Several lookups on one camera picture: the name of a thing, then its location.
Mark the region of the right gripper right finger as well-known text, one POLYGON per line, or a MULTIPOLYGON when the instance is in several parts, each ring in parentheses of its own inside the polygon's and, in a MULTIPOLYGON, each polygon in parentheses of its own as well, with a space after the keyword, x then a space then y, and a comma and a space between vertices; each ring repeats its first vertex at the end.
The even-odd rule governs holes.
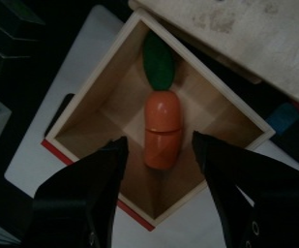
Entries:
POLYGON ((227 248, 299 248, 299 170, 199 132, 193 151, 227 248))

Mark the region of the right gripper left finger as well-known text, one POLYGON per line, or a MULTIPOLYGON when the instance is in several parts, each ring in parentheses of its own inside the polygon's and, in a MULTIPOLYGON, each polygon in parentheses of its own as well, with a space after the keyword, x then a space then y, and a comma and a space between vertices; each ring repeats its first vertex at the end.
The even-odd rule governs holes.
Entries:
POLYGON ((127 157, 127 138, 113 140, 45 181, 23 248, 111 248, 127 157))

